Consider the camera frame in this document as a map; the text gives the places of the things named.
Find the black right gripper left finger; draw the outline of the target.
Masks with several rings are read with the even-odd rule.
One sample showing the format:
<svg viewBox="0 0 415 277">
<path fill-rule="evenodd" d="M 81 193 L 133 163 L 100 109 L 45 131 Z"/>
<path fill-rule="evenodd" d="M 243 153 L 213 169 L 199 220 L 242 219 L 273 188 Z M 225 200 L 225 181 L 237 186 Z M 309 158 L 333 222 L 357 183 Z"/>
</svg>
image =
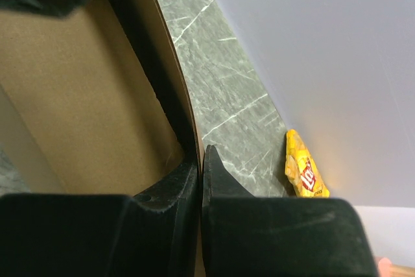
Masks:
<svg viewBox="0 0 415 277">
<path fill-rule="evenodd" d="M 135 196 L 1 198 L 2 276 L 193 276 L 198 166 Z"/>
</svg>

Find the brown cardboard box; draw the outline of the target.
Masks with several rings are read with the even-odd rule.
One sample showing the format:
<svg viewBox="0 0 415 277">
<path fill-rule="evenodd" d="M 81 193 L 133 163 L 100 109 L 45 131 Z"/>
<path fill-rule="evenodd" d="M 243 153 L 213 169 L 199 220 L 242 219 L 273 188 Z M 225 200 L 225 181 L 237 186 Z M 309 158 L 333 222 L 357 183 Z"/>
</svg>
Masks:
<svg viewBox="0 0 415 277">
<path fill-rule="evenodd" d="M 203 152 L 158 0 L 1 10 L 1 143 L 28 194 L 135 196 L 190 157 L 199 224 Z"/>
</svg>

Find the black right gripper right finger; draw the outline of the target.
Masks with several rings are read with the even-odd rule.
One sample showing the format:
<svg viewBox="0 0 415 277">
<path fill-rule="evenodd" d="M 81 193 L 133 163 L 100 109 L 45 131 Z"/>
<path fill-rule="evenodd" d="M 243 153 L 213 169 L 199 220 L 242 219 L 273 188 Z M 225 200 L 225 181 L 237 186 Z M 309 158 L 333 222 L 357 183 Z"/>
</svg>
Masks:
<svg viewBox="0 0 415 277">
<path fill-rule="evenodd" d="M 348 202 L 255 197 L 212 145 L 204 155 L 201 229 L 208 276 L 377 276 Z"/>
</svg>

